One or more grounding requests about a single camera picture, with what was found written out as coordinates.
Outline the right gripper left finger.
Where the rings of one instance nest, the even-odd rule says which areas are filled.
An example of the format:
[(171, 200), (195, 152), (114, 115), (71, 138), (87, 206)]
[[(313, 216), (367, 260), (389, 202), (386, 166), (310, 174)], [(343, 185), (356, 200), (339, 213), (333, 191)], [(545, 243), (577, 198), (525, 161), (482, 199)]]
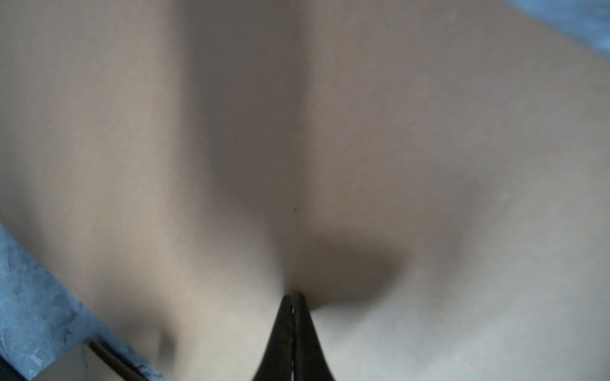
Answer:
[(294, 317), (292, 299), (285, 295), (253, 381), (291, 381), (293, 373)]

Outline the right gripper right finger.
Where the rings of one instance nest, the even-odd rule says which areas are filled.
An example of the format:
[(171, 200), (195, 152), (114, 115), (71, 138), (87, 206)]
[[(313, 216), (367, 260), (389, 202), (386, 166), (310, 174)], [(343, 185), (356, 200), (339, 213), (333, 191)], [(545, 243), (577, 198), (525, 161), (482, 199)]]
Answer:
[(293, 369), (296, 381), (334, 381), (323, 354), (315, 325), (303, 294), (293, 303), (294, 349)]

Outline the brown file bag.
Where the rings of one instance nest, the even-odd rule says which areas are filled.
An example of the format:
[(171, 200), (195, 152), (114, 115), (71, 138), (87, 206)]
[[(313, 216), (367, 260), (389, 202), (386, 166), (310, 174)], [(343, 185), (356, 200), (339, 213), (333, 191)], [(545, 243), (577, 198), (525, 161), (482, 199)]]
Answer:
[(39, 381), (145, 381), (134, 365), (104, 341), (87, 339), (36, 375)]
[(502, 1), (4, 1), (1, 222), (175, 380), (609, 378), (609, 62)]

